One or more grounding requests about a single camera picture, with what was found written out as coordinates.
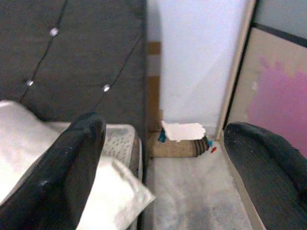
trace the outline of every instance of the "pink painting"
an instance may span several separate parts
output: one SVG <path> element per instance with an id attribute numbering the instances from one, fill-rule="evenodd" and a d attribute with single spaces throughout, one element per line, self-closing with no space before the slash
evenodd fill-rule
<path id="1" fill-rule="evenodd" d="M 264 70 L 248 110 L 248 121 L 287 139 L 307 158 L 307 74 L 288 76 L 282 63 Z"/>

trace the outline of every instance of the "bed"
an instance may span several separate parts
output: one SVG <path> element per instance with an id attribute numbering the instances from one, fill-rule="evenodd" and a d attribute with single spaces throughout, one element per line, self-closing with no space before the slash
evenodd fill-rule
<path id="1" fill-rule="evenodd" d="M 0 100 L 58 132 L 97 112 L 109 124 L 106 149 L 130 149 L 103 154 L 145 182 L 145 1 L 4 0 L 0 11 Z"/>

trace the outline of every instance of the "mattress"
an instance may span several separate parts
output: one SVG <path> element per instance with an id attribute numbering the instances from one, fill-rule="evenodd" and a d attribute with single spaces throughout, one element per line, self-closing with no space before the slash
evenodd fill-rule
<path id="1" fill-rule="evenodd" d="M 63 132 L 70 123 L 48 122 L 48 125 L 58 132 Z M 106 140 L 101 155 L 114 157 L 121 161 L 142 181 L 142 145 L 138 133 L 133 126 L 107 124 Z M 137 219 L 135 219 L 128 230 L 136 229 Z"/>

